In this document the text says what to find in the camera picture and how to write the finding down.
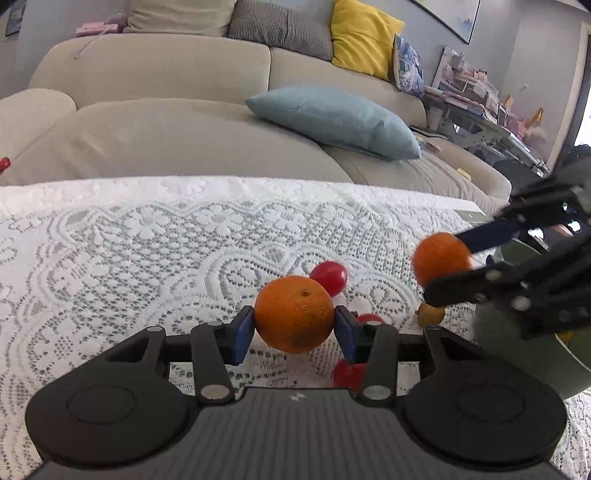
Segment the gray striped pillow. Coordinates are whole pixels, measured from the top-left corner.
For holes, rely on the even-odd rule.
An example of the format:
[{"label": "gray striped pillow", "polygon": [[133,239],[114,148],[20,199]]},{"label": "gray striped pillow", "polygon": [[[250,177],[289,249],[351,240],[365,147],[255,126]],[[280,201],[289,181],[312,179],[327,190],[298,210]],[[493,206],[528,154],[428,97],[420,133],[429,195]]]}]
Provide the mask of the gray striped pillow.
[{"label": "gray striped pillow", "polygon": [[238,0],[228,37],[284,48],[331,61],[328,25],[286,7],[255,0]]}]

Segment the sofa armrest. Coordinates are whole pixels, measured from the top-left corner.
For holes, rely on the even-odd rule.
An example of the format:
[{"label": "sofa armrest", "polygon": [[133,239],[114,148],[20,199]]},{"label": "sofa armrest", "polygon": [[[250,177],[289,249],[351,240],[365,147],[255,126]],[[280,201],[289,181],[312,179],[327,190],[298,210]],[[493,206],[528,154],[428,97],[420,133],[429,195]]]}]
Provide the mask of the sofa armrest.
[{"label": "sofa armrest", "polygon": [[66,115],[76,112],[65,93],[24,90],[0,100],[0,158],[16,159]]},{"label": "sofa armrest", "polygon": [[490,197],[508,200],[511,182],[485,161],[442,138],[430,138],[429,143],[439,147],[437,156],[454,169],[461,168],[472,177],[472,183]]}]

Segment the yellow pillow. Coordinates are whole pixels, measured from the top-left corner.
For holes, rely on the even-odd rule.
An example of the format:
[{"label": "yellow pillow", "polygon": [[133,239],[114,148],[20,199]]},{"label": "yellow pillow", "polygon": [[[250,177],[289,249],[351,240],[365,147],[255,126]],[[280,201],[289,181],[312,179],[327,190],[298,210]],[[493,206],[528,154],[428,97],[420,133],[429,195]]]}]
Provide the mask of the yellow pillow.
[{"label": "yellow pillow", "polygon": [[356,0],[336,0],[332,64],[388,81],[394,35],[404,22]]}]

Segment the beige pillow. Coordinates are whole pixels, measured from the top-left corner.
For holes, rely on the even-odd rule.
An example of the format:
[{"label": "beige pillow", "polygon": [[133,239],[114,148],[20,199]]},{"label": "beige pillow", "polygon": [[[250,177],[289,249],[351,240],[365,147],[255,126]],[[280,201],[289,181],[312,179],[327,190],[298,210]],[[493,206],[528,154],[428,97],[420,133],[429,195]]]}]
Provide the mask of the beige pillow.
[{"label": "beige pillow", "polygon": [[190,33],[223,37],[236,0],[132,0],[127,33]]}]

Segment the green bowl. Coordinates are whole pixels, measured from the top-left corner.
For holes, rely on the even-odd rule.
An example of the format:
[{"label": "green bowl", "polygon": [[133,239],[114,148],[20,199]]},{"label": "green bowl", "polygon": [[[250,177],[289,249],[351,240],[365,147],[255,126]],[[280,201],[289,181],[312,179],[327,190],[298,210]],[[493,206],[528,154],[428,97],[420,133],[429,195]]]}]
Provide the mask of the green bowl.
[{"label": "green bowl", "polygon": [[[537,255],[528,245],[512,241],[493,257],[516,265]],[[550,385],[562,399],[591,387],[591,328],[576,330],[568,347],[556,335],[524,341],[515,318],[481,304],[476,306],[475,333],[484,350]]]}]

